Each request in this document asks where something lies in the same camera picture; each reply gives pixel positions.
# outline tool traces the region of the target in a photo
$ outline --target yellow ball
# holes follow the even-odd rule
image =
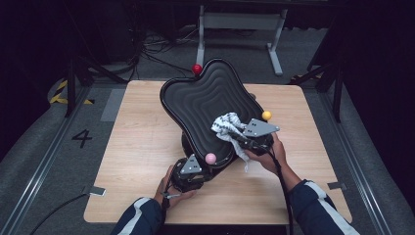
[[[264,111],[264,112],[262,113],[262,118],[263,118],[264,120],[270,120],[270,119],[271,119],[271,117],[272,117],[272,114],[271,114],[271,112],[269,112],[269,111]]]

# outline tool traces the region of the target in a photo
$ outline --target person's left hand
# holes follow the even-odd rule
[[[159,187],[156,191],[156,195],[155,195],[154,199],[159,202],[160,206],[161,206],[162,199],[163,199],[162,193],[165,191],[165,187],[167,185],[168,177],[170,176],[172,170],[173,170],[173,165],[171,165],[168,168],[167,173],[165,174],[164,178],[161,180],[161,182],[159,184]],[[173,186],[169,187],[167,192],[170,195],[181,194],[178,197],[174,197],[174,198],[170,199],[170,207],[168,208],[168,210],[174,208],[182,200],[189,199],[189,198],[193,197],[196,194],[196,190],[188,191],[186,193],[180,193],[180,191],[175,189]]]

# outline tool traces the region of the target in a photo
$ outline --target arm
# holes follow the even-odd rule
[[[272,133],[274,144],[272,150],[281,166],[294,218],[304,234],[358,234],[353,227],[336,211],[330,197],[314,182],[301,180],[287,164],[283,143],[276,133]],[[269,155],[257,156],[246,151],[251,160],[277,174],[276,166]]]
[[[172,169],[173,166],[171,165],[165,174],[165,177],[161,180],[154,198],[140,198],[128,207],[115,225],[111,235],[154,235],[157,231],[159,231],[160,227],[164,223],[161,209],[163,200],[162,192],[164,192],[164,189],[167,187],[168,178]],[[168,187],[167,192],[170,195],[179,194],[174,187]],[[177,206],[180,201],[189,199],[195,194],[196,191],[193,190],[180,194],[179,197],[170,199],[170,207],[167,210],[171,210]]]

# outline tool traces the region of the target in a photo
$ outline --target pink ball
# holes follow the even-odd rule
[[[216,163],[216,155],[215,154],[207,154],[205,156],[205,162],[207,162],[207,164],[209,165],[213,165],[214,163]]]

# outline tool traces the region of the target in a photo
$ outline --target white stripe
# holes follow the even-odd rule
[[[332,206],[330,206],[326,201],[324,201],[324,198],[327,197],[327,194],[320,187],[318,187],[317,184],[308,181],[305,183],[305,185],[307,185],[312,190],[314,190],[314,192],[317,193],[319,198],[318,202],[326,210],[329,216],[333,218],[333,220],[342,230],[343,233],[345,233],[346,235],[359,234],[352,226],[350,226],[350,224],[347,223],[347,221],[334,208],[332,208]]]
[[[140,218],[142,212],[140,210],[140,207],[143,206],[143,204],[147,203],[150,199],[149,198],[142,198],[137,200],[137,202],[134,203],[135,208],[135,215],[133,218],[131,218],[127,224],[125,224],[124,228],[121,232],[118,233],[118,235],[129,235],[131,234],[132,230],[134,229],[135,224],[137,223],[138,219]]]

